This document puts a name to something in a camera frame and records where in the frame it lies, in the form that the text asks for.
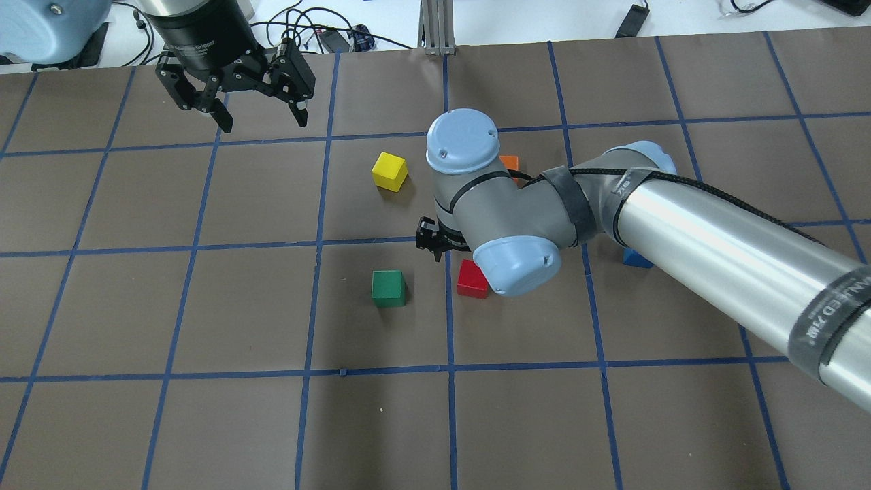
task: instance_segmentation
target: blue block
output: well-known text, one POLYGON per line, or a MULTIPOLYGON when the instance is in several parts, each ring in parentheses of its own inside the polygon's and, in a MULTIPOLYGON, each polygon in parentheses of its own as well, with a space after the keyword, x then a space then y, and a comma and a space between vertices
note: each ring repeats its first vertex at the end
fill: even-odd
POLYGON ((653 262, 645 259, 643 255, 631 248, 623 249, 623 264, 631 267, 640 267, 641 269, 651 269, 653 262))

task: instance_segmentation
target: light blue joint cap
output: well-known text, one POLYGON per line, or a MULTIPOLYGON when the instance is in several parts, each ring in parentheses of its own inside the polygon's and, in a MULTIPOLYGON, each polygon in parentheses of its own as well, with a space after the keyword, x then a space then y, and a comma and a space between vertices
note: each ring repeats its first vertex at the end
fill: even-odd
POLYGON ((475 109, 447 111, 427 133, 427 163, 442 174, 481 170, 499 156, 496 124, 475 109))
POLYGON ((630 143, 629 145, 616 146, 605 153, 613 152, 614 150, 632 150, 633 152, 641 153, 656 164, 659 170, 673 175, 678 174, 678 168, 674 166, 672 157, 662 150, 662 146, 652 141, 642 140, 630 143))
POLYGON ((484 243, 472 255, 490 287, 520 296, 548 282, 563 261, 554 242, 540 236, 506 236, 484 243))

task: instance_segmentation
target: silver arm tube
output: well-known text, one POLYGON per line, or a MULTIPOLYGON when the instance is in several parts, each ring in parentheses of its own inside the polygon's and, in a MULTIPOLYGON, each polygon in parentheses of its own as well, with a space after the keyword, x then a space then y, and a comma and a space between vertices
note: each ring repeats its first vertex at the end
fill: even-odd
MULTIPOLYGON (((796 320, 862 264, 695 187, 649 180, 626 200, 620 237, 667 274, 787 354, 796 320)), ((871 314, 820 367, 824 383, 871 412, 871 314)))

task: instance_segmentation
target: black tape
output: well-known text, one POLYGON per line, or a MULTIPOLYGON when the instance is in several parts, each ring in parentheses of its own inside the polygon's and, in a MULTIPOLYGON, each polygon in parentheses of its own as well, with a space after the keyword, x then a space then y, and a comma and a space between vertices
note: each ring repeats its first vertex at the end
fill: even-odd
POLYGON ((449 213, 453 214, 454 213, 454 206, 456 206, 456 202, 459 201, 461 197, 463 197, 463 194, 466 194, 471 188, 480 184, 481 182, 485 182, 485 181, 490 180, 490 179, 495 179, 496 177, 508 177, 508 178, 510 178, 511 176, 508 174, 507 170, 501 170, 498 172, 488 172, 486 174, 478 175, 474 179, 466 182, 465 186, 460 187, 460 190, 456 191, 456 194, 454 194, 454 199, 450 200, 450 209, 448 209, 447 211, 449 213))
POLYGON ((598 234, 596 218, 590 208, 584 190, 577 183, 571 172, 566 167, 556 167, 546 170, 542 177, 557 191, 563 201, 565 212, 569 214, 569 221, 575 225, 575 244, 589 241, 598 234))
POLYGON ((828 364, 834 347, 871 304, 871 266, 847 272, 818 294, 801 312, 789 334, 787 355, 793 364, 820 379, 820 365, 828 364))
POLYGON ((617 182, 617 186, 614 187, 614 190, 608 193, 604 198, 604 204, 602 206, 602 226, 604 227, 604 231, 624 247, 629 247, 629 245, 626 245, 626 243, 623 242, 623 239, 620 238, 620 233, 617 230, 617 220, 620 216, 620 209, 623 208, 626 200, 629 199, 629 195, 632 194, 638 186, 645 183, 654 172, 658 172, 656 167, 634 167, 626 170, 626 173, 623 174, 623 177, 617 182))

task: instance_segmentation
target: red block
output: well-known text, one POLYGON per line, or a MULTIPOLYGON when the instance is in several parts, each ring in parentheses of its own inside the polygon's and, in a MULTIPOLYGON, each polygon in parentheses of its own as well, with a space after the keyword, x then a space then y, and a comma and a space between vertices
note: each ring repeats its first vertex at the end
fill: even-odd
POLYGON ((459 295, 470 296, 478 299, 487 297, 490 285, 484 273, 470 260, 463 260, 460 264, 460 276, 456 279, 456 292, 459 295))

